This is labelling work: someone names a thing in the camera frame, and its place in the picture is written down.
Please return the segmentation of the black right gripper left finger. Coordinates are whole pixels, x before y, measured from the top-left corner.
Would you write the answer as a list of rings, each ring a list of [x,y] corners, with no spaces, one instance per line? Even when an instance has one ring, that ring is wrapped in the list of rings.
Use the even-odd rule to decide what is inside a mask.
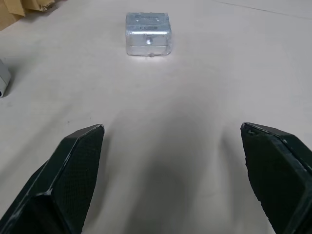
[[[104,127],[65,137],[0,220],[2,234],[79,234],[96,186]]]

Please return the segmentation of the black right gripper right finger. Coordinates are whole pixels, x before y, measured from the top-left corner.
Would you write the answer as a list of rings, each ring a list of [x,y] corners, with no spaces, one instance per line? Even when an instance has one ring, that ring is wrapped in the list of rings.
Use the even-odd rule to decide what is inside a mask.
[[[312,232],[312,152],[295,135],[245,122],[248,178],[277,234]]]

